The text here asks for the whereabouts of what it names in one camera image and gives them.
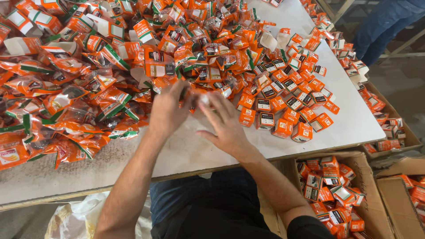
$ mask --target white table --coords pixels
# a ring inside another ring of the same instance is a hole
[[[254,0],[248,7],[256,8],[258,18],[277,23],[276,27],[270,28],[274,36],[280,28],[289,27],[291,33],[304,37],[314,27],[298,0],[284,0],[277,9]],[[266,158],[348,148],[385,138],[381,127],[324,41],[316,53],[319,55],[318,65],[327,68],[326,77],[317,78],[336,95],[334,103],[341,110],[338,115],[323,107],[315,110],[317,115],[327,112],[334,124],[314,133],[313,140],[302,144],[290,138],[277,138],[268,131],[256,130],[254,126],[246,128],[250,142]],[[190,117],[159,154],[153,177],[183,177],[237,164],[234,158],[194,134],[196,130],[206,128],[211,129],[211,126],[199,111]],[[54,170],[54,157],[49,155],[0,171],[0,210],[109,190],[139,141],[140,137],[128,141],[112,140],[93,160],[63,163],[58,170]]]

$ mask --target hand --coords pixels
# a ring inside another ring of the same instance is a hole
[[[253,159],[259,154],[258,149],[247,139],[244,129],[239,124],[239,114],[233,104],[219,93],[208,93],[207,97],[218,111],[218,114],[205,105],[199,103],[199,108],[207,116],[217,135],[208,131],[197,131],[196,134],[211,141],[217,148],[235,157],[239,162]]]
[[[155,96],[148,129],[151,133],[167,140],[187,119],[193,98],[189,97],[182,108],[178,106],[181,92],[188,86],[188,82],[177,80]]]

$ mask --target brown cardboard box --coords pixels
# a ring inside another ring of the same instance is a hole
[[[301,156],[293,160],[282,160],[283,168],[285,169],[284,175],[301,191],[295,161],[332,155],[336,156],[338,162],[353,169],[356,174],[356,177],[352,180],[353,187],[359,188],[366,195],[366,200],[359,207],[355,207],[356,213],[365,221],[366,232],[373,239],[394,239],[392,228],[372,175],[372,170],[368,165],[364,153],[358,151],[328,152]]]
[[[384,159],[371,163],[373,168],[384,169],[376,174],[377,186],[391,219],[396,239],[425,239],[425,228],[419,221],[409,191],[398,174],[425,174],[425,158],[404,157]]]
[[[381,112],[389,113],[390,118],[399,118],[400,115],[397,113],[397,111],[393,108],[393,106],[387,101],[387,99],[376,89],[376,87],[370,83],[364,83],[364,86],[366,89],[372,93],[374,93],[376,96],[378,96],[378,99],[383,101],[386,106],[384,107]],[[404,152],[409,151],[412,149],[419,149],[423,146],[423,144],[419,141],[419,139],[416,137],[416,135],[410,130],[409,126],[406,124],[406,122],[403,120],[403,127],[406,133],[406,138],[404,139],[405,147],[401,149],[396,149],[393,151],[383,151],[383,152],[376,152],[376,153],[369,153],[367,149],[361,145],[358,147],[361,151],[365,152],[368,159],[375,159],[377,157],[385,156],[392,154],[394,152]]]

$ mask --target jeans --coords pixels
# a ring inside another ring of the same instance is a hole
[[[190,176],[165,182],[150,184],[150,213],[152,226],[170,217],[201,197],[207,190],[238,188],[246,190],[251,196],[251,203],[260,210],[257,184],[242,167],[214,172],[211,178]]]
[[[425,0],[381,0],[354,37],[357,58],[373,65],[397,33],[424,15]]]

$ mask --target person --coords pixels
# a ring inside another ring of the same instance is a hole
[[[156,158],[192,107],[193,100],[186,100],[179,108],[185,87],[179,80],[155,96],[149,128],[109,194],[94,238],[135,237]],[[214,172],[210,179],[192,176],[151,183],[152,237],[280,238],[268,229],[260,213],[258,186],[281,217],[288,239],[333,238],[295,186],[248,141],[233,104],[217,93],[207,97],[218,114],[201,102],[199,108],[217,135],[208,131],[196,134],[235,157],[242,168]]]
[[[424,0],[381,0],[353,39],[357,58],[367,66],[373,65],[397,33],[423,16]]]

